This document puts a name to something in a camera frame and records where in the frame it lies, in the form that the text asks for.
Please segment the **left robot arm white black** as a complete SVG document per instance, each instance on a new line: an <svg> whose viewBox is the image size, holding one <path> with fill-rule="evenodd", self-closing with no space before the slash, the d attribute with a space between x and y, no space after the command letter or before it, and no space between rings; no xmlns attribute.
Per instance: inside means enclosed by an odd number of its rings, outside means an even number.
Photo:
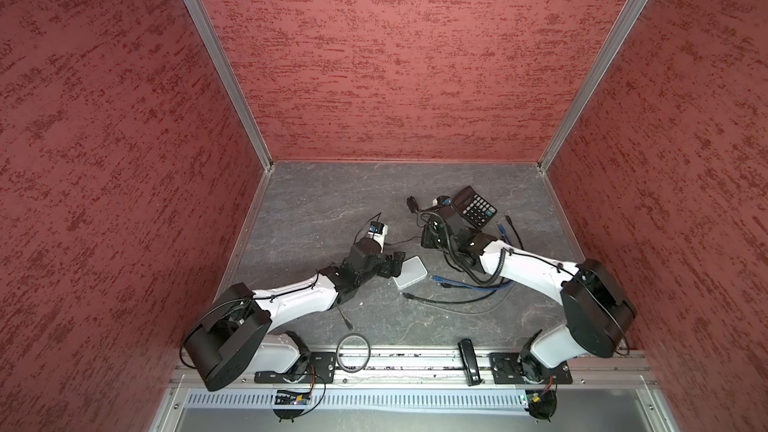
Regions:
<svg viewBox="0 0 768 432"><path fill-rule="evenodd" d="M375 277L399 277L405 257L402 251L385 254L378 241L362 238L340 264L304 281L263 290L236 283L184 335L179 359L211 392L246 373L301 374L309 357L305 343L293 332L274 330L344 304Z"/></svg>

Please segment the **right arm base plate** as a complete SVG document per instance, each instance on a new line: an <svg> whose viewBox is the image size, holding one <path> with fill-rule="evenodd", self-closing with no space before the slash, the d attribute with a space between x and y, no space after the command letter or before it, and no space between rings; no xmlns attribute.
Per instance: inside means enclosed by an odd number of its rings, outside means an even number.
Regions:
<svg viewBox="0 0 768 432"><path fill-rule="evenodd" d="M492 352L488 354L490 371L496 385L546 386L548 384L571 385L573 378L566 362L558 367L544 368L536 378L524 375L523 365L516 352Z"/></svg>

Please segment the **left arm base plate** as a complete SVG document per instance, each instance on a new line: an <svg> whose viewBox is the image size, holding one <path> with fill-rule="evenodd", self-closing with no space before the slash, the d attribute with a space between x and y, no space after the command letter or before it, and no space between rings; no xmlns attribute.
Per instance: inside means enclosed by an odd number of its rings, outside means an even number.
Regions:
<svg viewBox="0 0 768 432"><path fill-rule="evenodd" d="M336 372L336 355L334 352L311 352L303 374L291 372L256 372L254 382L257 384L332 384Z"/></svg>

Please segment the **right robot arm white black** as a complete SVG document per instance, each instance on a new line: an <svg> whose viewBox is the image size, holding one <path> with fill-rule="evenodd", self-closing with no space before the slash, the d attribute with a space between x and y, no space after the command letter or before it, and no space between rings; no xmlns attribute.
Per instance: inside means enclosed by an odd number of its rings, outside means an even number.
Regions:
<svg viewBox="0 0 768 432"><path fill-rule="evenodd" d="M575 357L611 358L627 346L635 305L599 261L580 263L543 257L467 226L451 209L419 213L422 246L443 253L471 286L489 291L505 285L534 290L562 307L565 322L527 340L517 359L519 374L542 383Z"/></svg>

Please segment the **black calculator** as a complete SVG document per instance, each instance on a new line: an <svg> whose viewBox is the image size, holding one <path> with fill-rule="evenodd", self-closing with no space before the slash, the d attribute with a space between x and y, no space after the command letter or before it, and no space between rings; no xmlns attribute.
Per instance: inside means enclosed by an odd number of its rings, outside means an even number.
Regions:
<svg viewBox="0 0 768 432"><path fill-rule="evenodd" d="M498 209L480 196L471 186L464 187L452 198L457 212L474 228L484 228L496 215Z"/></svg>

